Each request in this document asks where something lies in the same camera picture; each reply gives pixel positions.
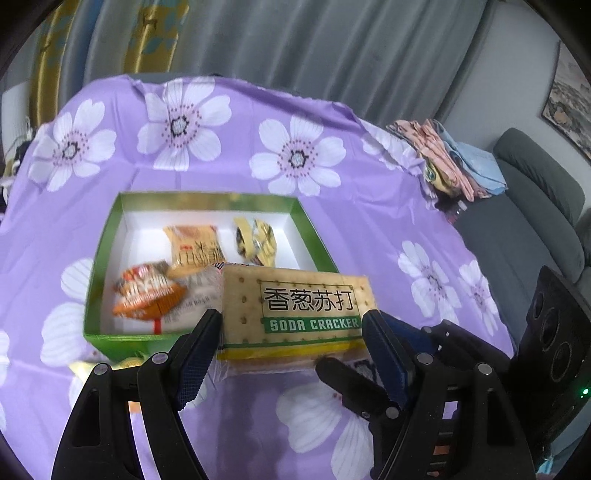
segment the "green gift box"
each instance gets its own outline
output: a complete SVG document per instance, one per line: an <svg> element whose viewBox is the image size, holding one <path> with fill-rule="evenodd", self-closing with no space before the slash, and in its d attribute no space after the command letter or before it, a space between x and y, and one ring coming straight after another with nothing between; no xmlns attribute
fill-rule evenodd
<svg viewBox="0 0 591 480"><path fill-rule="evenodd" d="M100 237L90 277L84 337L113 361L168 351L185 332L154 333L153 320L114 318L115 282L134 265L171 260L163 229L170 225L214 225L227 262L242 263L236 248L237 216L271 225L276 266L338 272L296 198L200 192L120 193Z"/></svg>

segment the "pink cloth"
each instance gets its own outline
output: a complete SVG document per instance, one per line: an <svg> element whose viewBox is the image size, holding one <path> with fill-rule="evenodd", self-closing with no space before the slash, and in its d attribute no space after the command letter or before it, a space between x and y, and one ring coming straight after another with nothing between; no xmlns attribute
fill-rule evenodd
<svg viewBox="0 0 591 480"><path fill-rule="evenodd" d="M412 143L419 155L431 161L440 172L442 180L452 189L460 190L470 202L475 197L490 197L486 190L452 160L430 120L426 120L423 125L416 121L397 120L394 125Z"/></svg>

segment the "gray sofa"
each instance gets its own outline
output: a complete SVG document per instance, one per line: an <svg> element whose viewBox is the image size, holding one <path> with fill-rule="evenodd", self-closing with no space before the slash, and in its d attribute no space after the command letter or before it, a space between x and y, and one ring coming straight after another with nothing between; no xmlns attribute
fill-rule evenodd
<svg viewBox="0 0 591 480"><path fill-rule="evenodd" d="M493 154L508 190L469 205L455 225L476 255L501 320L518 345L543 265L562 273L591 303L591 224L579 221L585 200L580 185L530 137L511 128ZM590 421L588 403L553 444L556 468Z"/></svg>

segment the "floral tablecloth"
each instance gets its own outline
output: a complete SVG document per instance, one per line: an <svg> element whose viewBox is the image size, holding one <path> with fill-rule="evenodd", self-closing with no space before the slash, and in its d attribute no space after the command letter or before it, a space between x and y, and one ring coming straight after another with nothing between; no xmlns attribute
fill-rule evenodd
<svg viewBox="0 0 591 480"><path fill-rule="evenodd" d="M0 429L33 478L50 477L82 387L68 365L100 358L82 319L121 191L296 195L381 309L418 327L447 318L512 354L478 263L425 196L422 162L345 105L239 80L85 87L37 133L0 226ZM369 477L367 422L313 372L205 383L181 416L212 479ZM158 478L141 415L132 422L145 476Z"/></svg>

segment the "yellow curtain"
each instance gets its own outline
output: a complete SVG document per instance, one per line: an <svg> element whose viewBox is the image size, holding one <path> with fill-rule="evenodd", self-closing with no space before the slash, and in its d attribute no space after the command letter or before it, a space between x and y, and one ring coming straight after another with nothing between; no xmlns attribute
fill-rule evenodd
<svg viewBox="0 0 591 480"><path fill-rule="evenodd" d="M38 128L57 113L61 59L80 0L64 2L45 20L37 50L37 66L31 79L31 124Z"/></svg>
<svg viewBox="0 0 591 480"><path fill-rule="evenodd" d="M144 0L125 56L125 73L167 72L189 0Z"/></svg>

